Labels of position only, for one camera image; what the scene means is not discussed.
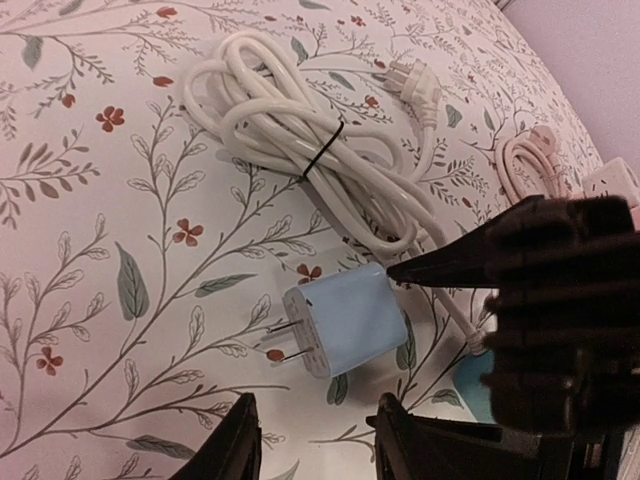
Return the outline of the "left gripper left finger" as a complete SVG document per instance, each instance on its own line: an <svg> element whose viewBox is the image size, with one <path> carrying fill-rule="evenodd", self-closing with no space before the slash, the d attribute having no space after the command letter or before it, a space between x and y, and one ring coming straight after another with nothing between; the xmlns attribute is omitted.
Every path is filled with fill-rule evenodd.
<svg viewBox="0 0 640 480"><path fill-rule="evenodd" d="M258 479L261 436L256 398L253 393L243 393L195 455L170 480Z"/></svg>

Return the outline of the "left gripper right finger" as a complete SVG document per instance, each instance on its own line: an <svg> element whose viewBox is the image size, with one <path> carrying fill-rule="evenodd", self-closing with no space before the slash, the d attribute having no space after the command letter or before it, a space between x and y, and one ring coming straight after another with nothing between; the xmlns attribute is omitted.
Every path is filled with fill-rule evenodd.
<svg viewBox="0 0 640 480"><path fill-rule="evenodd" d="M391 393L367 418L378 479L538 479L537 447L495 424L421 417Z"/></svg>

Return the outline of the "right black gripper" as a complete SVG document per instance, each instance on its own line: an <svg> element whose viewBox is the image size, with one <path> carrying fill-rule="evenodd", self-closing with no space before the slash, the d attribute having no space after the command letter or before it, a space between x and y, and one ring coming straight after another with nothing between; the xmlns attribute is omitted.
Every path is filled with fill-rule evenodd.
<svg viewBox="0 0 640 480"><path fill-rule="evenodd" d="M494 420L581 443L577 479L616 477L639 422L639 235L624 199L535 200L387 276L496 288L494 364L482 378Z"/></svg>

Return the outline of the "teal power strip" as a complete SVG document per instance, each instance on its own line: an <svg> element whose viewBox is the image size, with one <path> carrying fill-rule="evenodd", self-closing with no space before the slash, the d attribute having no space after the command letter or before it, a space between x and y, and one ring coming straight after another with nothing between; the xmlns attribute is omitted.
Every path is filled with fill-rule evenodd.
<svg viewBox="0 0 640 480"><path fill-rule="evenodd" d="M481 377L490 373L493 366L494 356L490 351L478 356L468 354L460 362L453 376L453 384L460 398L480 423L495 424L490 405L490 390L481 381Z"/></svg>

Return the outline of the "small blue charger plug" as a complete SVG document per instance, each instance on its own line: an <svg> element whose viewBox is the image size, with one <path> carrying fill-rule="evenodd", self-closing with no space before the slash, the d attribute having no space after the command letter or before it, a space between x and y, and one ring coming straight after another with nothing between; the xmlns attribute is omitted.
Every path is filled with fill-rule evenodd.
<svg viewBox="0 0 640 480"><path fill-rule="evenodd" d="M294 286L282 304L287 321L269 328L265 338L290 333L296 349L270 349L267 359L280 364L301 358L318 379L345 374L409 337L386 270L375 262Z"/></svg>

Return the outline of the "white cube socket adapter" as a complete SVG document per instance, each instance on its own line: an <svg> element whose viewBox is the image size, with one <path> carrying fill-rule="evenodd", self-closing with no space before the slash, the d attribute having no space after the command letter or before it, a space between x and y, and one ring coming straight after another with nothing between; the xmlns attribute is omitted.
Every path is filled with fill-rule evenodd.
<svg viewBox="0 0 640 480"><path fill-rule="evenodd" d="M630 208L639 206L639 178L621 157L616 157L583 178L586 198L618 196Z"/></svg>

